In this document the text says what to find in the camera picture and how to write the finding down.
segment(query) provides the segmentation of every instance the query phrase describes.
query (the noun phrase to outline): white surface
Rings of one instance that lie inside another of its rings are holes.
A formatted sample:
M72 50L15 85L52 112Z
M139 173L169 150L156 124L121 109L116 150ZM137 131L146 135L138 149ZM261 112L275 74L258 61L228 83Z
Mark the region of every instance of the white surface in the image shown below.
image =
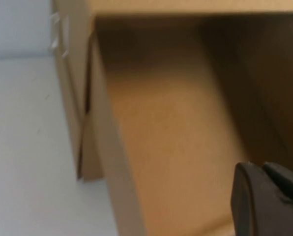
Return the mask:
M0 61L0 236L116 236L104 181L75 181L54 61Z
M46 55L50 0L0 0L0 58Z

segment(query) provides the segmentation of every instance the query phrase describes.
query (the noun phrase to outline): white wall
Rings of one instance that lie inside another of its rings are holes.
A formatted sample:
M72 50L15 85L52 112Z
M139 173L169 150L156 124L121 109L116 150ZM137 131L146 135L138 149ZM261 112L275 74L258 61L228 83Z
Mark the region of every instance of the white wall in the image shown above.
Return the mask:
M47 54L49 15L50 0L0 0L0 58Z

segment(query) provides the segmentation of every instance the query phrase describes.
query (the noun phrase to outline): cardboard box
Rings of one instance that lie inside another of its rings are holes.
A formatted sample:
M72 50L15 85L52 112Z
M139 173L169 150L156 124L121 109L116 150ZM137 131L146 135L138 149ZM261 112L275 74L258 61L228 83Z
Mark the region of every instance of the cardboard box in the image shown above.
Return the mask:
M293 169L293 1L56 7L78 173L104 173L119 235L226 235L237 162Z

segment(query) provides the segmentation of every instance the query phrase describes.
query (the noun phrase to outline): white tab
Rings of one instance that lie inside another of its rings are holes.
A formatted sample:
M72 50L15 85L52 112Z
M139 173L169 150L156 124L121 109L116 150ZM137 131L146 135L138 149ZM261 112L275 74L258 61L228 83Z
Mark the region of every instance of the white tab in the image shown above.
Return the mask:
M58 12L55 12L50 16L51 20L51 45L50 49L53 51L59 45L59 22L60 16Z

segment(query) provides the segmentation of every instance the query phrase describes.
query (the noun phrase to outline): black plastic object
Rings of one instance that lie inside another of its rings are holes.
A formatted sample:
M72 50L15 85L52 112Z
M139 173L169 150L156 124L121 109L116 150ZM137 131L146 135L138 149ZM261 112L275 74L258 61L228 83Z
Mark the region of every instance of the black plastic object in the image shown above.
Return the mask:
M293 172L238 163L231 206L236 236L293 236Z

